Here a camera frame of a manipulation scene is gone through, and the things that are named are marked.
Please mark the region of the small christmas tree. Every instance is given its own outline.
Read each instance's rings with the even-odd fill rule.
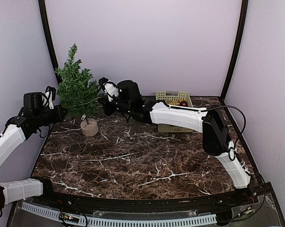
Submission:
[[[86,115],[87,123],[97,108],[98,93],[100,87],[89,69],[81,69],[81,60],[75,61],[77,45],[74,44],[68,51],[68,59],[63,68],[56,69],[56,73],[62,78],[59,84],[58,95],[61,104],[72,116]]]

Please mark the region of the plastic basket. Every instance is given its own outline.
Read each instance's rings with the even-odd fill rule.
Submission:
[[[190,95],[188,92],[180,92],[180,91],[157,91],[156,92],[156,100],[164,100],[164,101],[178,101],[180,98],[184,99],[189,107],[193,107]],[[193,132],[191,129],[168,125],[168,124],[159,124],[158,132]]]

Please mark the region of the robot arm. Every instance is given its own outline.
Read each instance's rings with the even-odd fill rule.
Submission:
[[[61,122],[66,110],[53,106],[55,88],[48,87],[46,93],[27,93],[24,107],[18,116],[10,118],[0,135],[0,167],[11,153],[40,127]],[[11,202],[43,194],[43,184],[36,179],[0,183],[0,210]]]
[[[251,176],[243,160],[239,158],[231,140],[222,113],[206,108],[191,108],[168,105],[163,101],[144,101],[138,85],[130,80],[115,85],[106,78],[99,84],[108,95],[103,108],[106,115],[115,110],[129,114],[133,119],[154,124],[180,126],[203,133],[203,148],[215,156],[233,180],[236,189],[248,187]]]

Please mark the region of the brown marble surface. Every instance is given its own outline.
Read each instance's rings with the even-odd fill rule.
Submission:
[[[194,107],[220,105],[215,97],[192,97]],[[237,135],[225,112],[231,136]],[[99,133],[83,136],[80,119],[55,125],[33,176],[50,178],[57,192],[110,199],[174,199],[234,190],[221,163],[202,148],[202,134],[158,133],[157,125],[120,113],[95,117]],[[250,161],[238,143],[251,172]]]

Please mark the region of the wooden tree stand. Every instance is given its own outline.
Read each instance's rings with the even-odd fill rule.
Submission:
[[[93,118],[89,118],[88,121],[89,124],[87,124],[86,120],[80,123],[81,131],[85,136],[94,136],[98,133],[97,121]]]

